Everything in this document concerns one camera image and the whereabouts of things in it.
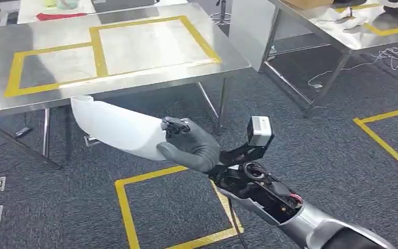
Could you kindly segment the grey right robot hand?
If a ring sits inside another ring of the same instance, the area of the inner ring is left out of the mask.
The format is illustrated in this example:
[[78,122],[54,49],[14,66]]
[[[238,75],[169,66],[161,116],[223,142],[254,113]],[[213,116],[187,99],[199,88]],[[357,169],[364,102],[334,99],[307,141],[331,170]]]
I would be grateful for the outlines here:
[[164,117],[161,129],[166,141],[157,150],[174,163],[204,174],[214,174],[219,163],[220,145],[216,139],[189,118]]

